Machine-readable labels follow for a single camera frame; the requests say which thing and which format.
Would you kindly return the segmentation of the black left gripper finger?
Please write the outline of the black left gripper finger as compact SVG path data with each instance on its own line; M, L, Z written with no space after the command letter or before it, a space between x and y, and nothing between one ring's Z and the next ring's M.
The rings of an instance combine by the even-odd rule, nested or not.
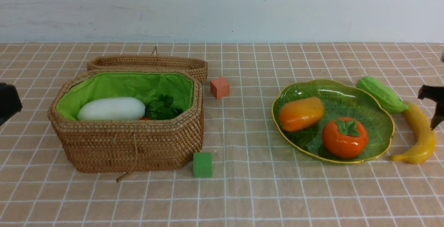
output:
M21 103L18 91L12 84L0 83L0 126L21 112Z

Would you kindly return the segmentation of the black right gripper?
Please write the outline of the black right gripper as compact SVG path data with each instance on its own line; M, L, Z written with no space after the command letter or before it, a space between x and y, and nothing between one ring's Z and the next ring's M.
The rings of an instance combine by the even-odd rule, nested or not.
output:
M434 130L444 121L444 87L422 85L418 91L417 98L429 99L436 103L435 112L430 124L431 130Z

